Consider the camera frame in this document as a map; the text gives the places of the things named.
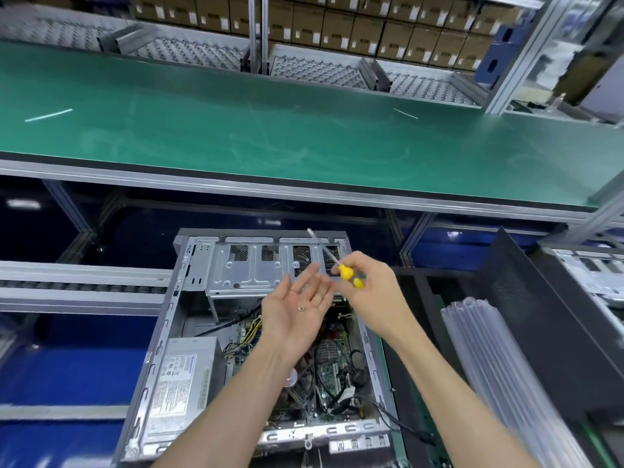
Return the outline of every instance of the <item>green work surface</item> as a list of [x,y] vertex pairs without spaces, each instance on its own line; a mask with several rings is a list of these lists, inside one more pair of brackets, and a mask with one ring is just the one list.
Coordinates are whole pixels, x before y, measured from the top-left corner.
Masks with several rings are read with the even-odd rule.
[[0,150],[49,157],[569,205],[624,168],[604,125],[36,45],[0,99]]

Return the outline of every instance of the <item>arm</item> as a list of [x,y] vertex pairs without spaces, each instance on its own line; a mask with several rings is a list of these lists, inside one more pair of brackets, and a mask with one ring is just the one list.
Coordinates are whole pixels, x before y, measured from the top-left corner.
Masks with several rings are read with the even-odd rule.
[[366,289],[338,283],[370,329],[393,347],[420,391],[458,468],[537,468],[521,443],[496,419],[427,338],[403,298],[394,272],[363,253],[345,259],[366,274]]
[[290,370],[314,341],[332,303],[332,281],[317,270],[318,265],[308,266],[292,284],[285,275],[262,301],[258,344],[154,468],[248,466]]

